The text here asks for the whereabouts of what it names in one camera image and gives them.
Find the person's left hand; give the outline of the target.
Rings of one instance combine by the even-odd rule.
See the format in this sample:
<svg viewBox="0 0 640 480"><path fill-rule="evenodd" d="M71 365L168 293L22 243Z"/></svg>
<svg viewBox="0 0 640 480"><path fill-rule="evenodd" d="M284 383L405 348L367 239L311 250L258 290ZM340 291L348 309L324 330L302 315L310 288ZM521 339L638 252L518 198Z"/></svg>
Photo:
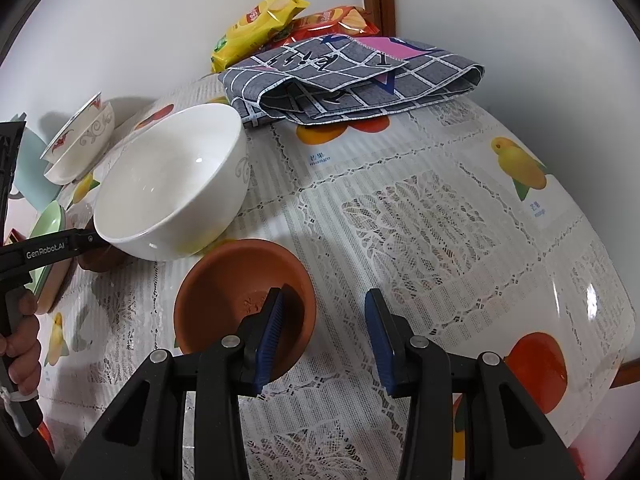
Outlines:
<svg viewBox="0 0 640 480"><path fill-rule="evenodd" d="M37 389L41 377L41 344L38 340L36 297L26 289L18 306L23 317L8 338L1 337L0 352L2 356L8 356L12 360L8 368L11 382L17 386L21 394L29 396Z"/></svg>

